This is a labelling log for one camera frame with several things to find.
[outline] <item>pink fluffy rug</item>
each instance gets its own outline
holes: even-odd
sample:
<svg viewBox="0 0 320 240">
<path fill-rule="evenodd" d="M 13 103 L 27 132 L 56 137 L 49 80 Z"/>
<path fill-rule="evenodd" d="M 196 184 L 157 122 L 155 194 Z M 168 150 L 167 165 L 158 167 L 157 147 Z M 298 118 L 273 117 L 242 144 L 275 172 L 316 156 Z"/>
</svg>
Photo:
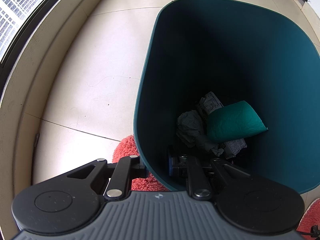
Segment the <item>pink fluffy rug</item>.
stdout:
<svg viewBox="0 0 320 240">
<path fill-rule="evenodd" d="M 116 163 L 120 158 L 129 155 L 139 155 L 133 135 L 129 135 L 121 140 L 113 153 L 112 162 Z M 168 191 L 168 189 L 159 181 L 157 181 L 157 179 L 151 173 L 149 173 L 149 177 L 146 179 L 139 178 L 132 180 L 131 190 Z"/>
<path fill-rule="evenodd" d="M 310 233 L 310 228 L 314 225 L 320 226 L 320 198 L 316 199 L 308 207 L 304 213 L 300 224 L 297 228 L 298 231 Z M 311 236 L 303 236 L 305 239 L 313 239 Z"/>
</svg>

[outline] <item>tile floor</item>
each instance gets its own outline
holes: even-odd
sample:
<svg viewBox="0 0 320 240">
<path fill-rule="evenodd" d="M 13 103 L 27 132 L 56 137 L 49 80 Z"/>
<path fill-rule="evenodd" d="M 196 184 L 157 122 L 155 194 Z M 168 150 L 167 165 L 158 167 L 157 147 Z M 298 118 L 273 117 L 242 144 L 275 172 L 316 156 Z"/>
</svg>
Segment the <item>tile floor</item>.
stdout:
<svg viewBox="0 0 320 240">
<path fill-rule="evenodd" d="M 102 0 L 74 40 L 48 98 L 34 183 L 104 157 L 133 133 L 133 113 L 153 24 L 172 0 Z M 240 0 L 296 22 L 320 42 L 293 0 Z M 303 195 L 306 204 L 320 196 Z"/>
</svg>

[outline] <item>trash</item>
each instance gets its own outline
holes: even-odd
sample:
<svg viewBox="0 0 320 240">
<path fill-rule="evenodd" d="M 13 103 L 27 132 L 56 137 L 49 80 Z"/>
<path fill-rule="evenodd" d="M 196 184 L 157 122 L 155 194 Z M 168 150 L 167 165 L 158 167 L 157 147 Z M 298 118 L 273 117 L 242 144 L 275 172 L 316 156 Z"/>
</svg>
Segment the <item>trash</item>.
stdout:
<svg viewBox="0 0 320 240">
<path fill-rule="evenodd" d="M 222 107 L 223 104 L 211 91 L 207 93 L 204 98 L 201 98 L 198 104 L 196 104 L 196 109 L 205 121 L 207 121 L 209 114 Z M 243 138 L 219 144 L 219 148 L 224 149 L 226 159 L 235 157 L 243 148 L 246 147 L 247 144 Z"/>
<path fill-rule="evenodd" d="M 223 153 L 218 144 L 213 143 L 205 135 L 201 117 L 196 110 L 181 114 L 177 119 L 177 136 L 189 148 L 197 146 L 200 150 L 212 152 L 217 157 Z"/>
<path fill-rule="evenodd" d="M 207 136 L 216 143 L 251 137 L 266 130 L 246 101 L 216 109 L 207 118 Z"/>
</svg>

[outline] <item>window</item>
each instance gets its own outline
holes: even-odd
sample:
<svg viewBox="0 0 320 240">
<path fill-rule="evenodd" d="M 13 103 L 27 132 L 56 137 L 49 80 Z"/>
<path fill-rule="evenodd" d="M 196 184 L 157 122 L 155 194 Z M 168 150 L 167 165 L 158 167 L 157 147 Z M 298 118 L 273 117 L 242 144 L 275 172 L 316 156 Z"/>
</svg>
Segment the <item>window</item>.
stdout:
<svg viewBox="0 0 320 240">
<path fill-rule="evenodd" d="M 0 60 L 16 32 L 41 1 L 43 0 L 0 0 Z"/>
</svg>

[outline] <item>crumpled tissue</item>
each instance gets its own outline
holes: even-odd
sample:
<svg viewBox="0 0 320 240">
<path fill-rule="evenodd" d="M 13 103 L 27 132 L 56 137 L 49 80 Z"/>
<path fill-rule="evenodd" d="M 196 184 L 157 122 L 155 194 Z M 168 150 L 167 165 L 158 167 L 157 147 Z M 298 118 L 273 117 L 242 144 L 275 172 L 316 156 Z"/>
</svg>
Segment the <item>crumpled tissue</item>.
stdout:
<svg viewBox="0 0 320 240">
<path fill-rule="evenodd" d="M 189 148 L 197 146 L 199 150 L 212 152 L 218 157 L 223 153 L 223 149 L 218 149 L 218 144 L 211 142 L 205 135 L 202 119 L 195 110 L 185 112 L 178 117 L 176 133 Z"/>
</svg>

